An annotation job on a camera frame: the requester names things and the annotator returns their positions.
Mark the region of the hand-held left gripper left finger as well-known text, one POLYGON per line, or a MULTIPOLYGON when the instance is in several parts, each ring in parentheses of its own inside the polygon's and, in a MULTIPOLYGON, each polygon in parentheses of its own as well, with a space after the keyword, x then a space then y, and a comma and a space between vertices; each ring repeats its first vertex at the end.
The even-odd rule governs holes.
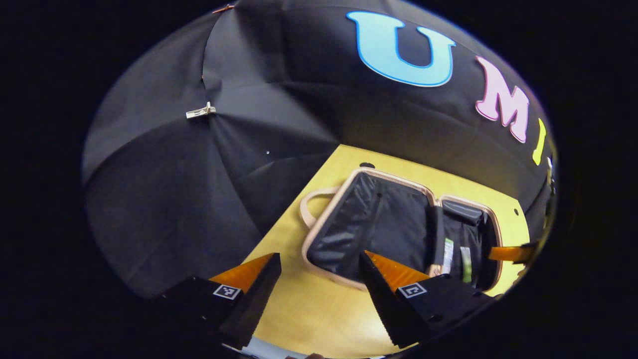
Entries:
POLYGON ((251 341, 281 275, 271 252, 209 279, 191 276, 163 294, 167 314, 202 339, 241 350, 251 341))

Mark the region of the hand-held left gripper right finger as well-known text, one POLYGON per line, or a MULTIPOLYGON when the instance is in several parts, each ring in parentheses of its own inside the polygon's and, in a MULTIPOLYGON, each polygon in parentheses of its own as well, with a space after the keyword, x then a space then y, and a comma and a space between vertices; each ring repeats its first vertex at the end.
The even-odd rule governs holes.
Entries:
POLYGON ((465 324, 492 304, 486 295, 449 274, 429 276, 364 250, 358 272, 392 344, 424 344, 465 324))

